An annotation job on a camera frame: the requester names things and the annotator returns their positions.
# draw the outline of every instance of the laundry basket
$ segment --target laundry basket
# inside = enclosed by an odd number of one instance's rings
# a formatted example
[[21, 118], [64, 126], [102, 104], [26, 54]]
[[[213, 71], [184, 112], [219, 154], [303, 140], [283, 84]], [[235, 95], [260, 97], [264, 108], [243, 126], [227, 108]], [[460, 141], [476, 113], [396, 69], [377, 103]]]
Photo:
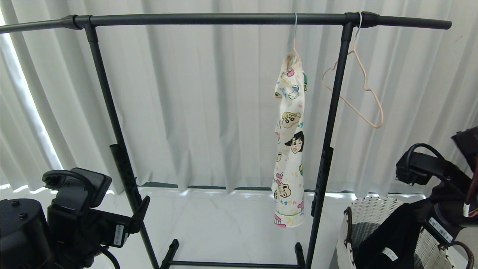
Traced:
[[[353, 247], [367, 238], [403, 202], [393, 198], [367, 197], [354, 201], [344, 212], [344, 220], [337, 241], [337, 263], [340, 269], [356, 269]], [[473, 267], [473, 254], [459, 243], [468, 254], [468, 268]], [[446, 249], [426, 230], [420, 233], [415, 249], [414, 269], [458, 269]]]

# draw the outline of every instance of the white marble floor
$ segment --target white marble floor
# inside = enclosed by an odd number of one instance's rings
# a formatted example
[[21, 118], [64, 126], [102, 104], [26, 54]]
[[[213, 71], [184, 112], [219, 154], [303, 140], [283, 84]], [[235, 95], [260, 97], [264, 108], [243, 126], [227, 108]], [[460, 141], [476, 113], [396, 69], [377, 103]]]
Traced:
[[[151, 197], [145, 224], [158, 262], [161, 263], [172, 240], [180, 246], [175, 260], [224, 261], [253, 263], [296, 262], [294, 245], [300, 242], [307, 251], [312, 225], [310, 204], [313, 194], [306, 196], [306, 221], [299, 227], [283, 229], [274, 225], [275, 204], [268, 191], [187, 190], [140, 188], [140, 193]], [[54, 194], [50, 190], [32, 193], [28, 189], [12, 192], [2, 190], [1, 199], [33, 198], [44, 209]], [[343, 210], [355, 199], [353, 194], [328, 193], [326, 196], [319, 235], [315, 247], [313, 268], [329, 268]], [[401, 197], [415, 201], [419, 195]], [[131, 215], [126, 196], [106, 195], [100, 210]], [[151, 268], [139, 234], [131, 235], [123, 248], [111, 248], [122, 269]], [[464, 259], [451, 251], [458, 268], [465, 267]], [[96, 258], [92, 268], [109, 269], [105, 257]]]

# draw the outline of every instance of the clothes rack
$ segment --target clothes rack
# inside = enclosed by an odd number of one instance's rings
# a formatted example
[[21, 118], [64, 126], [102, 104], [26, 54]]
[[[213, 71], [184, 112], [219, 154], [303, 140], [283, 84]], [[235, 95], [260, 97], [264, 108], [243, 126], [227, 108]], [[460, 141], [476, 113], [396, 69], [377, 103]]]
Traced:
[[244, 13], [211, 13], [211, 14], [131, 14], [131, 15], [108, 15], [108, 16], [89, 16], [89, 15], [69, 15], [59, 20], [28, 22], [12, 25], [0, 26], [0, 34], [11, 32], [23, 32], [42, 29], [68, 28], [73, 30], [85, 30], [87, 40], [90, 44], [91, 54], [95, 63], [99, 83], [105, 99], [109, 118], [113, 127], [117, 144], [111, 145], [110, 149], [116, 162], [121, 181], [128, 197], [131, 209], [136, 211], [141, 202], [141, 195], [136, 185], [136, 179], [130, 163], [130, 157], [126, 149], [123, 133], [121, 131], [120, 121], [115, 109], [111, 90], [109, 88], [106, 71], [101, 58], [101, 51], [98, 45], [98, 36], [96, 27], [111, 25], [147, 25], [147, 24], [301, 24], [301, 25], [342, 25], [342, 37], [340, 51], [338, 55], [337, 71], [335, 74], [332, 98], [328, 113], [324, 144], [322, 147], [322, 156], [320, 160], [317, 183], [315, 186], [315, 195], [312, 202], [313, 216], [312, 230], [307, 251], [307, 258], [304, 259], [302, 246], [300, 243], [295, 245], [297, 264], [254, 264], [254, 263], [229, 263], [229, 262], [200, 262], [200, 261], [176, 261], [173, 260], [179, 242], [174, 239], [166, 257], [158, 264], [151, 241], [148, 237], [144, 224], [141, 227], [141, 237], [143, 239], [146, 251], [150, 258], [153, 268], [167, 269], [171, 265], [187, 266], [216, 266], [216, 267], [247, 267], [247, 268], [299, 268], [310, 269], [314, 256], [317, 232], [320, 224], [320, 217], [324, 205], [327, 180], [332, 163], [333, 148], [330, 146], [334, 130], [335, 117], [342, 87], [347, 53], [352, 38], [352, 31], [357, 27], [362, 16], [361, 28], [374, 27], [378, 25], [418, 27], [429, 29], [449, 29], [450, 21], [390, 17], [380, 16], [371, 12], [348, 12], [344, 14], [305, 14], [305, 13], [277, 13], [277, 14], [244, 14]]

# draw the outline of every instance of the cartoon print shirt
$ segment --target cartoon print shirt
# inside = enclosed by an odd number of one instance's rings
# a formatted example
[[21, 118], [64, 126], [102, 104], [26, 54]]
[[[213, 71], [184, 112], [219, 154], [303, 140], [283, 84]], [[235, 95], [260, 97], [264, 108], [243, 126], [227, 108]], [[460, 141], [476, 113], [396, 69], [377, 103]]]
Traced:
[[277, 157], [272, 181], [276, 203], [274, 223], [279, 227], [296, 227], [304, 222], [304, 92], [307, 77], [302, 62], [290, 53], [284, 59], [275, 87], [281, 99], [277, 135]]

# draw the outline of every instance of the rack foot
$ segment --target rack foot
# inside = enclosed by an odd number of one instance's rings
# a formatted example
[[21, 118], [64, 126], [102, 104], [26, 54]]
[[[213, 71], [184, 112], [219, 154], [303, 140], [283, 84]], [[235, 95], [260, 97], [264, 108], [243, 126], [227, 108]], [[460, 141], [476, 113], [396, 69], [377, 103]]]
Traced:
[[215, 266], [215, 267], [244, 267], [244, 268], [295, 268], [304, 269], [305, 260], [302, 246], [300, 243], [295, 244], [295, 255], [297, 264], [268, 264], [268, 263], [237, 263], [237, 262], [208, 262], [208, 261], [180, 261], [173, 260], [176, 251], [179, 248], [179, 241], [174, 239], [169, 245], [166, 257], [161, 263], [161, 269], [169, 269], [172, 265], [188, 265], [188, 266]]

